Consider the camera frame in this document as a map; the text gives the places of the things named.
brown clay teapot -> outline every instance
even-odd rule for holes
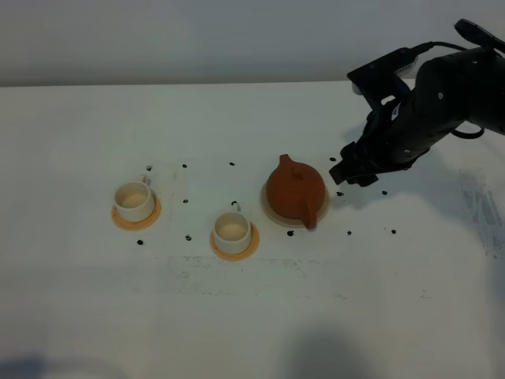
[[[267,182],[267,201],[274,212],[301,219],[307,229],[317,224],[317,211],[324,203],[325,186],[319,172],[308,164],[294,162],[284,154]]]

white cup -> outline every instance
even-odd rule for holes
[[[141,175],[116,189],[114,206],[126,221],[136,223],[147,219],[155,210],[155,199],[147,184],[148,178]]]
[[[240,213],[237,202],[233,211],[225,212],[214,223],[215,245],[227,254],[240,254],[251,244],[251,222]]]

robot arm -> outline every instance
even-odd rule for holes
[[[481,47],[426,62],[413,91],[395,71],[443,43],[399,49],[349,73],[372,113],[361,138],[341,151],[342,161],[330,170],[337,184],[347,180],[369,186],[377,174],[409,169],[449,133],[462,138],[479,137],[484,129],[505,134],[505,59],[494,50],[505,51],[505,43],[469,21],[459,21],[456,28]],[[394,99],[382,105],[388,96]],[[455,131],[464,121],[481,131],[470,135]]]

black cable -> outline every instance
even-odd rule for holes
[[[458,45],[454,45],[453,43],[448,43],[448,42],[430,42],[432,46],[441,46],[441,47],[449,47],[450,49],[455,49],[459,51],[465,51],[465,47],[461,47]]]
[[[454,45],[453,43],[437,41],[437,42],[425,42],[425,43],[422,43],[421,45],[417,45],[415,47],[412,47],[410,49],[410,53],[415,56],[418,56],[418,55],[421,55],[421,54],[425,53],[426,51],[432,49],[435,46],[449,47],[450,49],[455,49],[458,51],[465,51],[466,50],[464,47]]]
[[[457,138],[462,138],[463,140],[474,140],[474,139],[482,136],[482,134],[484,134],[484,128],[481,126],[481,130],[479,130],[476,133],[463,133],[463,132],[458,132],[457,130],[453,130],[451,132],[451,134],[453,136],[456,136]]]

table surface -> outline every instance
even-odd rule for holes
[[[0,89],[0,358],[58,377],[503,377],[505,137],[336,186],[367,114],[349,82]],[[315,231],[261,210],[284,153],[331,194]],[[123,231],[113,193],[139,174],[162,214]],[[260,231],[240,262],[209,246],[231,201]]]

